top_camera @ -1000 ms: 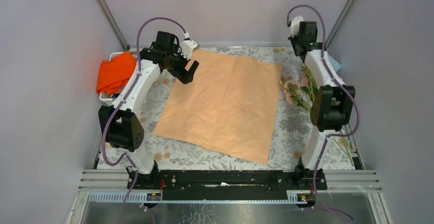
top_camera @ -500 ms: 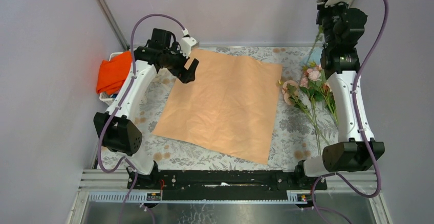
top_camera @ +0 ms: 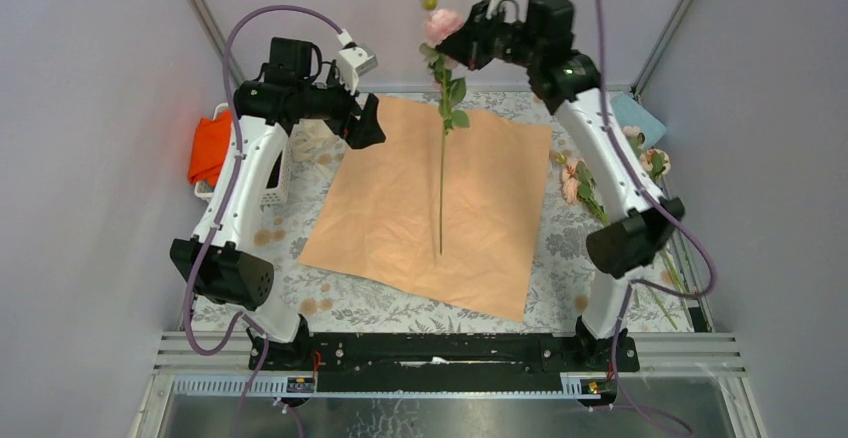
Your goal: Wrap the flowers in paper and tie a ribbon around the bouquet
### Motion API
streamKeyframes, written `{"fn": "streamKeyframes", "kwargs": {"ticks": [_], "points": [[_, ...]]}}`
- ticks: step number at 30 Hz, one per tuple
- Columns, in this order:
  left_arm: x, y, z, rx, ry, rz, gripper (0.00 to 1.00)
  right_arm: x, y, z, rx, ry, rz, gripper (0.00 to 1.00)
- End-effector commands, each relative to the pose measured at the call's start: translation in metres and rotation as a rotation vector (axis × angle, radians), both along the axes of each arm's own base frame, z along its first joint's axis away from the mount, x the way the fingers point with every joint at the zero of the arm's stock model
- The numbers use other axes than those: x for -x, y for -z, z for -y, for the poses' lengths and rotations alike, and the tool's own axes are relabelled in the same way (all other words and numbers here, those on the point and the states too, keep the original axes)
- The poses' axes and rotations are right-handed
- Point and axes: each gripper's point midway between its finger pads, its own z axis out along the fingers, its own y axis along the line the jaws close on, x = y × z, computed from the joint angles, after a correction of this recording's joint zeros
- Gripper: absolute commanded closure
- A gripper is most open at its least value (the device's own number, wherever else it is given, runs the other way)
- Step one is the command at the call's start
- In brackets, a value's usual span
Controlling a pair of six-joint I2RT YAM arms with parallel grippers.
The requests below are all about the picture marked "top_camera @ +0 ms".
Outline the pink fake rose stem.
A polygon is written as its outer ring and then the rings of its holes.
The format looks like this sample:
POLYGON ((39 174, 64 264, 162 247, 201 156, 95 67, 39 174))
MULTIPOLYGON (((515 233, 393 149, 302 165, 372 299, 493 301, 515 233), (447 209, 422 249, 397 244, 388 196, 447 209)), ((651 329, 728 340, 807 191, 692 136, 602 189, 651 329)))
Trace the pink fake rose stem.
POLYGON ((440 159, 439 159, 439 198, 438 198, 438 252, 444 250, 444 188, 447 137, 454 129, 454 118, 460 118, 461 126, 468 126, 467 116, 455 112, 454 107, 465 97, 465 79, 453 78, 453 70, 457 62, 439 52, 437 46, 446 38, 458 31, 464 24, 464 19, 455 11, 438 7, 439 0, 419 0, 420 6, 426 12, 423 22, 425 41, 419 51, 423 55, 434 84, 440 93, 438 113, 442 121, 440 159))

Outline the brown kraft wrapping paper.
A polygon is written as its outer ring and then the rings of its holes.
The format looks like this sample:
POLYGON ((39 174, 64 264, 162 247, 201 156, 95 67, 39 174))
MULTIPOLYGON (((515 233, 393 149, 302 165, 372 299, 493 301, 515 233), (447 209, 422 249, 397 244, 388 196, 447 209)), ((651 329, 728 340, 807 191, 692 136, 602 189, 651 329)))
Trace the brown kraft wrapping paper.
POLYGON ((381 97, 386 139, 345 154, 300 262, 522 320, 553 131, 468 116, 444 133, 434 105, 381 97))

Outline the fake rose stem with bud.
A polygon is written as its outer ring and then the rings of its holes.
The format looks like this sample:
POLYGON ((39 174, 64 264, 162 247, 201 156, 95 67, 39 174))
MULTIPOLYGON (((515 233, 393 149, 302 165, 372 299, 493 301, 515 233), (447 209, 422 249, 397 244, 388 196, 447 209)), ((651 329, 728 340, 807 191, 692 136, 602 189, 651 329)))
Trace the fake rose stem with bud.
MULTIPOLYGON (((624 126, 622 131, 630 144, 632 151, 637 156, 643 171, 655 184, 669 173, 671 169, 670 158, 667 153, 656 148, 646 148, 646 137, 639 127, 624 126)), ((667 249, 661 252, 661 259, 665 267, 664 280, 677 292, 684 291, 683 281, 677 270, 674 260, 667 249)))

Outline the peach fake rose stem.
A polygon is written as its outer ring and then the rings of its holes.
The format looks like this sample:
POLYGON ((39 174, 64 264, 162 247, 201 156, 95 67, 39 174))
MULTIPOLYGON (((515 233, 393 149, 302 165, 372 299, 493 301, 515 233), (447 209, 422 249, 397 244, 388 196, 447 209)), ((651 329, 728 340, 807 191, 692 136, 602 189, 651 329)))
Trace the peach fake rose stem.
MULTIPOLYGON (((596 183, 591 172, 583 159, 568 158, 565 153, 557 152, 555 161, 562 166, 561 182, 562 194, 565 201, 570 205, 582 205, 603 226, 610 224, 607 213, 600 200, 595 196, 596 183)), ((657 257, 658 263, 651 263, 648 268, 647 279, 656 281, 664 286, 670 286, 676 291, 682 290, 682 279, 674 264, 668 247, 663 248, 657 257)), ((652 307, 662 313, 662 316, 674 331, 681 331, 674 315, 669 311, 666 304, 670 298, 661 298, 655 288, 646 287, 642 289, 647 294, 652 307)))

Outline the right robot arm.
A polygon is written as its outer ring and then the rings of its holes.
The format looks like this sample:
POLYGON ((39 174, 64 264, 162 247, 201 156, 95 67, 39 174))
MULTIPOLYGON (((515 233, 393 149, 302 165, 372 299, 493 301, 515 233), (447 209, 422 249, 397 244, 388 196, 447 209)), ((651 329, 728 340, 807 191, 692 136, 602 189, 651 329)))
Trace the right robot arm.
POLYGON ((613 356, 609 338, 623 322, 629 285, 645 278, 685 208, 643 169, 611 113, 597 62, 574 47, 572 1, 527 0, 525 10, 523 19, 508 22, 494 0, 482 0, 436 49, 470 70, 494 59, 525 69, 533 94, 591 173, 609 223, 586 239, 596 272, 577 326, 587 334, 575 340, 573 354, 583 368, 597 370, 613 356))

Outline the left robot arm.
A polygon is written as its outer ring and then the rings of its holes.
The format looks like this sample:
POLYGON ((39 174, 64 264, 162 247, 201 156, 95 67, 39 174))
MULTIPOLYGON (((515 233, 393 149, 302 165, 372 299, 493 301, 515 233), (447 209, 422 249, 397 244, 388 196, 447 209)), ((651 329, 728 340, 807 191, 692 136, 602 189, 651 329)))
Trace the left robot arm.
POLYGON ((271 298, 273 265, 250 247, 262 199, 271 185, 286 183, 289 137, 303 119, 325 124, 352 149, 386 139, 378 98, 358 100, 360 78, 376 67, 376 55, 347 34, 339 40, 341 49, 329 62, 311 42, 272 40, 259 76, 232 95, 227 152, 207 209, 191 238, 175 239, 170 249, 193 294, 244 316, 273 341, 272 356, 288 369, 307 362, 311 345, 298 334, 300 316, 271 298))

